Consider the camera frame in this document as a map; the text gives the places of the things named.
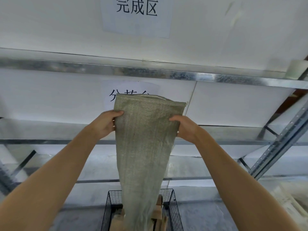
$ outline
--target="right hand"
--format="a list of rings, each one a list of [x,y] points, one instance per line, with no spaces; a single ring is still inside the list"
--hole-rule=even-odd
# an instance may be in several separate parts
[[[180,122],[179,132],[177,134],[178,137],[191,142],[196,143],[197,140],[197,132],[202,130],[200,126],[194,123],[186,116],[175,115],[169,118],[170,121],[178,121]]]

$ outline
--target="left hand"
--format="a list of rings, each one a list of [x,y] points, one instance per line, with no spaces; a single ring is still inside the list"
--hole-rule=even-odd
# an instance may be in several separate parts
[[[94,131],[100,140],[115,130],[114,118],[121,116],[123,113],[124,111],[116,112],[113,110],[103,112],[87,127]]]

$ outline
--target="metal shelf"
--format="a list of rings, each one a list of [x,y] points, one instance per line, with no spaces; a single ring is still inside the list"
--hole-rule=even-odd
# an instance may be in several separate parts
[[[308,89],[285,73],[0,48],[0,68]]]
[[[68,144],[86,124],[0,119],[0,144]],[[266,128],[202,126],[220,145],[270,145],[275,140]],[[98,144],[115,144],[115,133]],[[191,145],[175,139],[175,145]]]

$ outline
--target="green woven polypropylene bag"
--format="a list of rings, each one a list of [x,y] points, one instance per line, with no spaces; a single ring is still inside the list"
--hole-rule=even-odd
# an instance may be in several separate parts
[[[129,231],[148,231],[171,149],[179,128],[169,121],[186,103],[156,95],[117,94],[114,110],[117,167]]]

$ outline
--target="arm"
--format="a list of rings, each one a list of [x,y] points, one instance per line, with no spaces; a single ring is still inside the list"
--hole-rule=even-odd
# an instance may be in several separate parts
[[[279,203],[196,123],[185,116],[178,136],[194,143],[239,231],[300,231]]]
[[[123,111],[102,113],[57,155],[15,188],[0,206],[0,230],[48,230],[95,144],[114,131]]]

